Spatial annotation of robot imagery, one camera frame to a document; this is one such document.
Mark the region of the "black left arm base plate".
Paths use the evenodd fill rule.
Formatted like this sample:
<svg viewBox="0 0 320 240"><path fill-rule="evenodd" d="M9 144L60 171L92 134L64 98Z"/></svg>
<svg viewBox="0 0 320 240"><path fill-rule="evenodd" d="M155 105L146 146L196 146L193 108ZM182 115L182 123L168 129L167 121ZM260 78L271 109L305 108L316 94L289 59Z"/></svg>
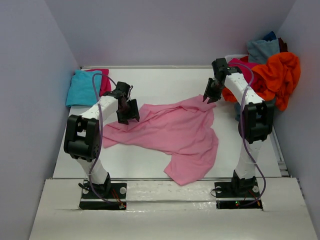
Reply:
<svg viewBox="0 0 320 240"><path fill-rule="evenodd" d="M85 180L78 183L81 188L79 208L81 210L125 211L127 209L127 183L111 182L108 193L96 190L97 196L92 190L90 183Z"/></svg>

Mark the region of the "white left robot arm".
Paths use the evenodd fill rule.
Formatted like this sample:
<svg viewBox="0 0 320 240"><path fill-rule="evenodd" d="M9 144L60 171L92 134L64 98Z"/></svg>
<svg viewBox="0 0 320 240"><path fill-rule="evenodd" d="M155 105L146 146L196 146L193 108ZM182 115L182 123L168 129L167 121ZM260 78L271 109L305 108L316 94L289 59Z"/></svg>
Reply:
<svg viewBox="0 0 320 240"><path fill-rule="evenodd" d="M90 109L67 119L63 150L84 170L88 184L82 187L98 198L106 198L111 191L110 174L99 159L103 141L103 122L116 113L119 124L140 121L136 99L131 99L132 86L117 82L115 89L107 91Z"/></svg>

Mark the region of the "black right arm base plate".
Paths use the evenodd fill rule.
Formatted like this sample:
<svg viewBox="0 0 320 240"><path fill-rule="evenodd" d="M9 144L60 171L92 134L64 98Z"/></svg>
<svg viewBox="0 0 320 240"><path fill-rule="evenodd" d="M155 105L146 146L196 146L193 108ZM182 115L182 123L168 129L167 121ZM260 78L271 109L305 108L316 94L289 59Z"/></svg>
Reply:
<svg viewBox="0 0 320 240"><path fill-rule="evenodd" d="M260 199L254 202L260 195L257 182L239 193L232 191L231 182L215 182L210 194L215 198L218 210L263 209Z"/></svg>

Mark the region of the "light pink t-shirt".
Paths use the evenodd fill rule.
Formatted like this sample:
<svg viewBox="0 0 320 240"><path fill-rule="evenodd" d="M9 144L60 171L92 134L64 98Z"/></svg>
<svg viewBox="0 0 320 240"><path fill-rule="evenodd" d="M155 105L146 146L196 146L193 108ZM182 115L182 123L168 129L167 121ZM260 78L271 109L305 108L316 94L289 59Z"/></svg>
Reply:
<svg viewBox="0 0 320 240"><path fill-rule="evenodd" d="M185 186L201 180L215 164L219 146L212 129L215 107L203 102L202 95L172 104L144 104L138 122L105 125L102 145L133 145L170 155L164 173Z"/></svg>

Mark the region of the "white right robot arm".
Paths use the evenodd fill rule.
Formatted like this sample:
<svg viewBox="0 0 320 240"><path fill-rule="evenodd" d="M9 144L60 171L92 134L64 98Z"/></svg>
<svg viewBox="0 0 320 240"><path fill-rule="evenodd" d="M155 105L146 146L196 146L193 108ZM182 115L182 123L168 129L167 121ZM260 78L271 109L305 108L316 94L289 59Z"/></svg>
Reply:
<svg viewBox="0 0 320 240"><path fill-rule="evenodd" d="M215 197L244 198L258 188L256 172L263 142L273 130L275 105L262 99L251 87L252 80L246 81L240 65L229 65L225 58L217 58L211 63L214 77L208 79L203 100L215 103L227 88L240 104L238 132L242 146L237 166L229 182L215 183Z"/></svg>

